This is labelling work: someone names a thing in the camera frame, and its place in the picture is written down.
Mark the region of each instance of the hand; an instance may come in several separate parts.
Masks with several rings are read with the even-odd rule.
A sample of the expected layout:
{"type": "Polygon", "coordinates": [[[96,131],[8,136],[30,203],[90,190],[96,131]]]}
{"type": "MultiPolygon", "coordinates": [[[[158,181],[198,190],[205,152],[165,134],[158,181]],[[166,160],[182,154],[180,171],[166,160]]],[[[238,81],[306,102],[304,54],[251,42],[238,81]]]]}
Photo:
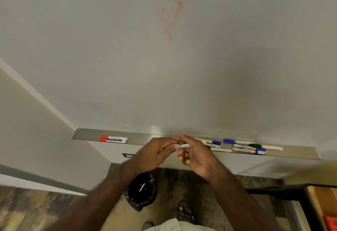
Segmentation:
{"type": "Polygon", "coordinates": [[[151,171],[161,165],[171,153],[180,148],[176,143],[178,141],[170,137],[152,138],[130,161],[135,164],[139,173],[151,171]]]}
{"type": "Polygon", "coordinates": [[[219,160],[200,140],[183,133],[180,133],[180,137],[176,139],[191,145],[178,150],[178,160],[183,161],[183,164],[189,166],[193,172],[209,181],[210,174],[220,163],[219,160]]]}

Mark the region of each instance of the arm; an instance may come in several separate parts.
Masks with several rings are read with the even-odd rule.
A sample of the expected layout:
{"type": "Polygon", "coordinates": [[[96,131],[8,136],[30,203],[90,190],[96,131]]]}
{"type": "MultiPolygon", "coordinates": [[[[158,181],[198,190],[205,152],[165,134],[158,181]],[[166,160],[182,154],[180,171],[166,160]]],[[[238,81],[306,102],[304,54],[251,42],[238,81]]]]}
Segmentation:
{"type": "Polygon", "coordinates": [[[91,193],[69,208],[46,231],[99,231],[112,208],[129,184],[140,173],[151,171],[180,148],[172,138],[153,138],[129,161],[124,162],[91,193]]]}
{"type": "Polygon", "coordinates": [[[234,230],[281,231],[277,223],[201,141],[183,134],[177,140],[191,145],[190,148],[179,149],[178,160],[209,182],[234,230]]]}

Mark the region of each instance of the foot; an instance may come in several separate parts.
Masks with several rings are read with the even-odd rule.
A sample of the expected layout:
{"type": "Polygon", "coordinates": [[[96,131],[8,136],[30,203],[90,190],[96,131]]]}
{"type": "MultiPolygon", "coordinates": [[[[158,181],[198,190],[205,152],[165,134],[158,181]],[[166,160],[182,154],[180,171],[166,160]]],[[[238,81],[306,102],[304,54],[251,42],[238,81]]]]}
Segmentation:
{"type": "Polygon", "coordinates": [[[154,227],[154,224],[152,222],[145,222],[143,227],[141,228],[141,231],[149,229],[150,227],[154,227]]]}
{"type": "Polygon", "coordinates": [[[191,207],[186,202],[180,202],[177,208],[177,219],[178,221],[186,221],[194,224],[194,217],[192,214],[191,207]]]}

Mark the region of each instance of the fingernail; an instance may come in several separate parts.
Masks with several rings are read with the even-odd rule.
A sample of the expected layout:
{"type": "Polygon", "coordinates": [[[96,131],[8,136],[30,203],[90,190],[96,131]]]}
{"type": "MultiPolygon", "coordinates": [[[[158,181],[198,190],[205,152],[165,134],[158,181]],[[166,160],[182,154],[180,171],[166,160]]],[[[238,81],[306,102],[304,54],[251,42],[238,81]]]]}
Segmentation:
{"type": "Polygon", "coordinates": [[[179,144],[174,144],[174,148],[175,148],[175,150],[178,150],[178,149],[180,149],[181,147],[180,147],[179,144]]]}

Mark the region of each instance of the person's right hand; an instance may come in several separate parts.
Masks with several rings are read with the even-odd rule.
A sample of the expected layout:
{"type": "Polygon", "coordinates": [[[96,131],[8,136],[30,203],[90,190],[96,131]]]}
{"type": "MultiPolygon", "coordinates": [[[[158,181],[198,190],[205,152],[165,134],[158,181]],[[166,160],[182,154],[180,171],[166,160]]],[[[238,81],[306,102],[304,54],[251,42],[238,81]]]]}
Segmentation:
{"type": "Polygon", "coordinates": [[[178,160],[188,165],[193,172],[209,180],[210,174],[220,163],[214,154],[200,141],[180,133],[176,138],[180,142],[187,142],[191,145],[188,148],[178,150],[178,160]]]}

